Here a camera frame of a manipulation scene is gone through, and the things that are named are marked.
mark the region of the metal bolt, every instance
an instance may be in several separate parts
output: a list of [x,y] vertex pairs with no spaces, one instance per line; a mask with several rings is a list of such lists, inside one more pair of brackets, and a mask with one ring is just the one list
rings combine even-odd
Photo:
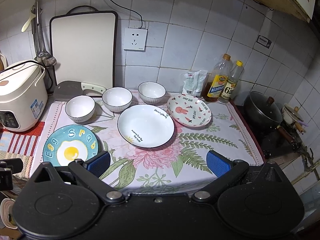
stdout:
[[200,190],[195,193],[195,197],[197,199],[206,199],[210,197],[210,193],[207,191]]
[[107,193],[108,199],[118,199],[121,197],[122,197],[122,193],[120,191],[113,190]]
[[161,203],[162,202],[162,198],[161,197],[157,197],[154,200],[155,203]]

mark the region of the rice cooker control panel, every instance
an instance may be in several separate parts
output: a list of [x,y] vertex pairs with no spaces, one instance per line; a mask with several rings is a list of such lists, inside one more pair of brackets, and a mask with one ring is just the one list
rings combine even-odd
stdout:
[[19,123],[12,112],[0,111],[0,121],[4,127],[19,128]]

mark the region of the tile wall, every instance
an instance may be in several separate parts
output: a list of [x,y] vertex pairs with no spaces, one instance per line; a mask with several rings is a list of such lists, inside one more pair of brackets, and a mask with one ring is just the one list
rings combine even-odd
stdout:
[[[316,162],[320,159],[320,49],[316,52],[306,75],[289,104],[299,107],[298,113],[309,125],[305,128],[305,133],[301,135],[301,139],[308,147],[310,155],[310,148],[312,149],[313,161]],[[302,159],[298,158],[293,161],[284,168],[284,172],[291,181],[302,174],[304,172]],[[294,187],[299,193],[302,193],[316,182],[315,174],[311,173],[297,182]]]
[[[90,4],[119,14],[116,40],[116,86],[136,89],[144,81],[157,81],[168,92],[180,92],[181,74],[187,70],[209,72],[224,53],[244,62],[235,93],[243,104],[251,90],[289,102],[296,92],[319,42],[308,25],[270,10],[252,0],[114,0],[138,11],[148,29],[145,51],[122,49],[124,30],[139,27],[135,13],[108,0],[43,0],[43,26],[47,47],[49,21],[69,9]],[[31,29],[21,33],[34,0],[0,0],[0,50],[8,63],[35,56]],[[271,40],[266,48],[257,36]]]

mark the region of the white rice cooker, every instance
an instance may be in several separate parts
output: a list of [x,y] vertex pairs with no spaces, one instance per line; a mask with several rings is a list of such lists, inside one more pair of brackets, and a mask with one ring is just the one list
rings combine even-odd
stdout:
[[0,121],[7,130],[16,132],[34,127],[48,99],[44,67],[28,62],[9,69],[21,62],[0,74]]

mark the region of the cleaver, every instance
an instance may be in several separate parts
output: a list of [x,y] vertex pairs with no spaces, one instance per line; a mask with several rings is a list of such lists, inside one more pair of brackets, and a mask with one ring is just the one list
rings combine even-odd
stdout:
[[59,83],[55,87],[53,97],[56,101],[67,102],[74,97],[83,95],[84,90],[92,90],[103,94],[107,89],[99,85],[67,80]]

